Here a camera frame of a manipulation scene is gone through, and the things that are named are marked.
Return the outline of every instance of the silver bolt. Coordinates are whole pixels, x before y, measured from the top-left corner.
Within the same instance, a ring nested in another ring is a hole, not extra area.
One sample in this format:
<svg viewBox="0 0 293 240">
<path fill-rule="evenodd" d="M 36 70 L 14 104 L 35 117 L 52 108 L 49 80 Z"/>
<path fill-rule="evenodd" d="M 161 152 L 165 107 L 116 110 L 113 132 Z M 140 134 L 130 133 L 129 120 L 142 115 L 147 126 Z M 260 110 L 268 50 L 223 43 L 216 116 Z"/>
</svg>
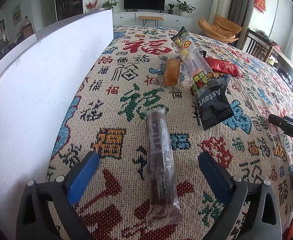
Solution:
<svg viewBox="0 0 293 240">
<path fill-rule="evenodd" d="M 57 176 L 56 179 L 55 179 L 57 182 L 62 182 L 64 180 L 64 176 L 60 175 L 60 176 Z"/>
<path fill-rule="evenodd" d="M 241 182 L 242 181 L 242 179 L 241 179 L 241 177 L 239 177 L 239 176 L 233 176 L 233 179 L 234 179 L 234 181 L 236 181 L 236 182 Z"/>
<path fill-rule="evenodd" d="M 265 179 L 265 180 L 263 181 L 263 183 L 264 183 L 266 186 L 271 185 L 271 182 L 270 182 L 269 180 L 267 180 L 267 179 Z"/>
<path fill-rule="evenodd" d="M 34 180 L 30 179 L 28 180 L 28 182 L 26 183 L 28 186 L 32 186 L 34 184 Z"/>
</svg>

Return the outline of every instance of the gray curtain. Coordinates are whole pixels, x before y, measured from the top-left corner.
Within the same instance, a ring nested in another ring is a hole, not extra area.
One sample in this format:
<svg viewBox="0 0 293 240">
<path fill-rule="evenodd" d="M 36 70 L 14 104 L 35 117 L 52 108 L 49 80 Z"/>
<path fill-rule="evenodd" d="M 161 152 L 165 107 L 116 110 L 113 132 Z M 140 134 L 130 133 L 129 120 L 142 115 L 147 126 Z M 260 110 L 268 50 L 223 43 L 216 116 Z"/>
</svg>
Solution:
<svg viewBox="0 0 293 240">
<path fill-rule="evenodd" d="M 248 0 L 232 0 L 228 19 L 237 25 L 243 26 L 247 7 Z"/>
</svg>

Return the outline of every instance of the orange chair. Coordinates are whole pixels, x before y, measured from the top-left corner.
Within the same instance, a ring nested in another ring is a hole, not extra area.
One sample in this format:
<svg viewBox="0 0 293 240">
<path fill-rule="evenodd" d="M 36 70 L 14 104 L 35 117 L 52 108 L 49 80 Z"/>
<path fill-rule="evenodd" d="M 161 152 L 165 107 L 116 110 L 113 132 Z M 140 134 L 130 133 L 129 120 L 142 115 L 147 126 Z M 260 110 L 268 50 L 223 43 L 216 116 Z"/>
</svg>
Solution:
<svg viewBox="0 0 293 240">
<path fill-rule="evenodd" d="M 224 43 L 232 43 L 237 41 L 239 38 L 236 38 L 235 35 L 240 33 L 242 30 L 241 26 L 238 26 L 234 22 L 231 22 L 219 15 L 215 15 L 213 26 L 208 24 L 208 22 L 203 18 L 199 20 L 199 25 L 207 36 L 213 40 Z"/>
</svg>

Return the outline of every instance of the tablecloth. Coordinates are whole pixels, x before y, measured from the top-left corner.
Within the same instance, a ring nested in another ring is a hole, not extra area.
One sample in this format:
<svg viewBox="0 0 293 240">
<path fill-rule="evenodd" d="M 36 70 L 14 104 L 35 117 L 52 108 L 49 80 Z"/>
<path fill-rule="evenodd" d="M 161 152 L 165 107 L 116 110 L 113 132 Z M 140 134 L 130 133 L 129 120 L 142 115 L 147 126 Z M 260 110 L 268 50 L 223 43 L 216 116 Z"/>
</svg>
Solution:
<svg viewBox="0 0 293 240">
<path fill-rule="evenodd" d="M 232 77 L 226 96 L 234 117 L 204 131 L 189 87 L 161 87 L 168 57 L 176 55 L 176 30 L 114 27 L 114 40 L 79 87 L 65 116 L 47 181 L 65 175 L 88 151 L 99 168 L 74 206 L 95 239 L 202 239 L 223 209 L 202 175 L 197 156 L 208 151 L 231 175 L 271 182 L 282 226 L 293 211 L 293 139 L 267 121 L 269 114 L 293 118 L 293 93 L 280 76 L 255 57 L 207 37 L 191 34 L 207 57 L 230 61 L 244 78 Z M 181 225 L 147 228 L 145 113 L 168 109 Z M 245 204 L 230 239 L 244 220 Z M 52 217 L 67 239 L 53 205 Z"/>
</svg>

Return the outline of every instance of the television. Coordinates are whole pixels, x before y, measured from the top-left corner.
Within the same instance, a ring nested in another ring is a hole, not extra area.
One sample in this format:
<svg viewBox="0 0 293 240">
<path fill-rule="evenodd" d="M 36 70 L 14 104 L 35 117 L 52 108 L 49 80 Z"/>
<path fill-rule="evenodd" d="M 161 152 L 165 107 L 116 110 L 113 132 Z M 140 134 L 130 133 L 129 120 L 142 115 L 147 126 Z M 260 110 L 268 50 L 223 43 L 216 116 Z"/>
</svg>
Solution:
<svg viewBox="0 0 293 240">
<path fill-rule="evenodd" d="M 165 0 L 124 0 L 124 10 L 163 11 Z"/>
</svg>

